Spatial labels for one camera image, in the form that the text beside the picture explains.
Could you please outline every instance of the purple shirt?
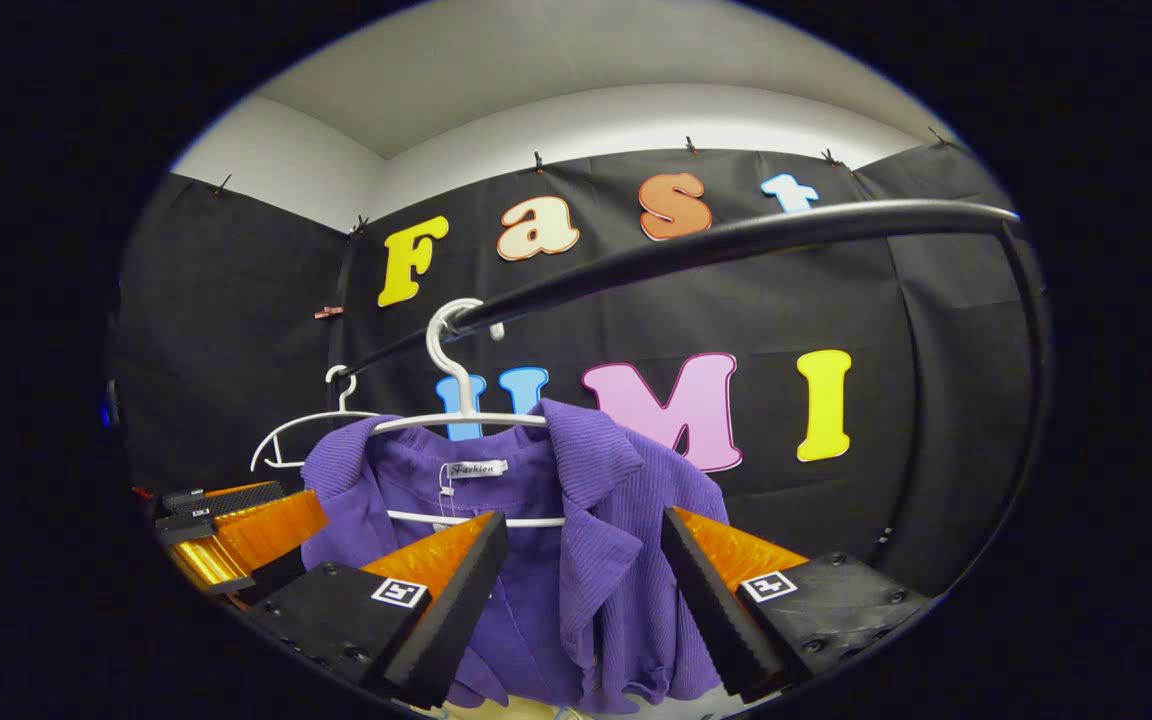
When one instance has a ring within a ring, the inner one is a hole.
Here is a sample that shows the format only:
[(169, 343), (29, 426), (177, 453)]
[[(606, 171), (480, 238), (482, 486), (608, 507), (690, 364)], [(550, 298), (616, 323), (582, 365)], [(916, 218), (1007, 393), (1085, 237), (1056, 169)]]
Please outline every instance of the purple shirt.
[[(727, 521), (722, 492), (676, 452), (607, 414), (540, 401), (547, 429), (513, 427), (453, 442), (427, 429), (367, 437), (381, 420), (335, 430), (302, 469), (329, 524), (308, 539), (308, 569), (358, 568), (435, 530), (387, 510), (470, 518), (558, 518), (509, 528), (509, 555), (461, 660), (447, 700), (500, 705), (507, 694), (590, 712), (634, 712), (636, 692), (694, 700), (719, 683), (691, 612), (660, 551), (664, 509)], [(447, 462), (506, 460), (500, 477), (450, 480)]]

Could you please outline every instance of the white hanger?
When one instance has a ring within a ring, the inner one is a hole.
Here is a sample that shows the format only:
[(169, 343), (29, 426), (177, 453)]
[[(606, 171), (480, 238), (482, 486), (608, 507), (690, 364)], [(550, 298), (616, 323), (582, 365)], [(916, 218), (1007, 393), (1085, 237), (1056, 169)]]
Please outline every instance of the white hanger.
[[(472, 297), (462, 297), (462, 300), (448, 302), (447, 305), (440, 306), (435, 311), (433, 318), (429, 320), (429, 327), (425, 328), (425, 350), (429, 350), (430, 358), (434, 361), (439, 370), (456, 378), (456, 388), (460, 391), (461, 396), (460, 414), (416, 415), (412, 418), (388, 420), (388, 423), (380, 423), (371, 429), (371, 434), (388, 433), (391, 430), (424, 429), (429, 425), (447, 425), (449, 423), (526, 425), (531, 429), (545, 429), (548, 426), (548, 423), (545, 423), (544, 416), (540, 415), (476, 414), (475, 410), (471, 410), (473, 407), (473, 392), (471, 392), (470, 387), (470, 372), (465, 370), (465, 365), (461, 365), (444, 353), (442, 336), (444, 331), (448, 329), (448, 318), (460, 313), (462, 310), (470, 309), (470, 306), (478, 305), (483, 305), (483, 301), (472, 300)], [(492, 340), (499, 341), (500, 338), (505, 336), (505, 325), (502, 323), (494, 324), (490, 328), (490, 332), (492, 332)]]
[[(328, 370), (328, 377), (326, 377), (326, 382), (332, 382), (332, 378), (334, 378), (335, 374), (340, 372), (340, 370), (344, 369), (346, 369), (344, 365), (335, 365), (333, 369)], [(265, 458), (265, 464), (270, 465), (270, 468), (301, 468), (305, 464), (305, 462), (303, 461), (283, 462), (283, 448), (279, 447), (278, 445), (278, 433), (283, 432), (283, 430), (286, 429), (290, 429), (291, 425), (300, 425), (301, 423), (308, 423), (309, 420), (320, 420), (324, 418), (374, 418), (376, 414), (362, 414), (358, 410), (344, 409), (344, 397), (351, 396), (353, 392), (356, 389), (358, 389), (358, 376), (351, 376), (349, 377), (349, 389), (340, 393), (340, 399), (338, 401), (340, 407), (339, 410), (332, 411), (332, 414), (306, 415), (303, 416), (303, 418), (289, 420), (289, 423), (279, 425), (279, 427), (274, 429), (274, 432), (271, 432), (268, 433), (268, 435), (265, 435), (265, 439), (262, 439), (260, 445), (256, 447), (256, 452), (253, 452), (252, 454), (251, 471), (253, 471), (255, 473), (256, 460), (259, 458), (262, 450), (265, 450), (265, 446), (270, 445), (270, 442), (274, 444), (274, 460), (271, 461), (270, 457)]]
[[(483, 305), (483, 301), (472, 297), (454, 300), (447, 305), (440, 306), (433, 318), (430, 319), (429, 327), (425, 328), (425, 350), (434, 364), (448, 376), (456, 378), (456, 387), (461, 396), (461, 410), (457, 414), (416, 415), (412, 418), (388, 420), (371, 429), (371, 434), (388, 433), (391, 430), (422, 429), (429, 425), (445, 425), (448, 423), (480, 423), (488, 425), (526, 425), (531, 429), (545, 429), (550, 424), (540, 415), (515, 415), (515, 414), (476, 414), (473, 407), (473, 393), (470, 386), (470, 372), (465, 366), (456, 363), (444, 353), (442, 336), (447, 329), (447, 319), (470, 306)], [(488, 328), (492, 340), (499, 341), (505, 336), (505, 325), (495, 323)], [(415, 520), (417, 523), (440, 523), (444, 525), (457, 525), (463, 521), (472, 518), (445, 518), (442, 515), (420, 515), (417, 511), (389, 510), (388, 515), (394, 520)], [(529, 518), (529, 520), (506, 520), (507, 528), (559, 528), (564, 523), (563, 518)]]

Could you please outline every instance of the clothing label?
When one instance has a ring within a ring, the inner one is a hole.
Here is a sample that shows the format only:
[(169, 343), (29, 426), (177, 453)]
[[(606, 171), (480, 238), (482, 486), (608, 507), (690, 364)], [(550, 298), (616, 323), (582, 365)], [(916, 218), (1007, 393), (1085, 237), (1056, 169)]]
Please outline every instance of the clothing label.
[(447, 465), (447, 479), (461, 478), (499, 478), (509, 469), (507, 460), (476, 460), (471, 462), (452, 462)]

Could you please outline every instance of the white ceiling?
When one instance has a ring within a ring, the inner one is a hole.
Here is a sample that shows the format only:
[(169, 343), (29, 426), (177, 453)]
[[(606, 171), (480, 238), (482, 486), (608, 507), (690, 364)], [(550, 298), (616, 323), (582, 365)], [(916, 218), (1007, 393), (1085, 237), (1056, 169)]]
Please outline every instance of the white ceiling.
[(952, 131), (866, 65), (725, 0), (433, 0), (361, 29), (257, 94), (388, 159), (513, 106), (597, 88), (796, 94), (932, 141)]

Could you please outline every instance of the hanger hook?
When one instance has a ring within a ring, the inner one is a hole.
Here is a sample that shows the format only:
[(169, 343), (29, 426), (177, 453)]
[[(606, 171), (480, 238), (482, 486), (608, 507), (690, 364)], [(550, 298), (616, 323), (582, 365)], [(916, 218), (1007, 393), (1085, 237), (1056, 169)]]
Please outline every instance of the hanger hook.
[[(429, 320), (429, 327), (425, 328), (425, 350), (429, 350), (430, 359), (434, 362), (434, 365), (439, 370), (456, 378), (456, 389), (461, 396), (462, 415), (468, 415), (473, 409), (470, 372), (465, 370), (465, 365), (461, 365), (444, 353), (444, 332), (448, 329), (447, 320), (454, 314), (460, 314), (462, 311), (470, 309), (470, 306), (478, 305), (483, 305), (483, 301), (475, 300), (473, 297), (461, 297), (461, 300), (448, 302), (447, 305), (440, 306), (434, 312), (433, 318)], [(494, 323), (490, 332), (492, 332), (492, 340), (499, 341), (500, 338), (505, 336), (505, 324)]]
[[(343, 370), (348, 370), (348, 367), (344, 365), (334, 365), (333, 369), (328, 370), (328, 378), (326, 378), (326, 382), (332, 382), (332, 378), (334, 378), (336, 373), (343, 372)], [(344, 409), (344, 397), (351, 396), (353, 392), (356, 389), (358, 389), (358, 376), (349, 376), (349, 389), (340, 393), (339, 404), (342, 414), (347, 414), (347, 410)]]

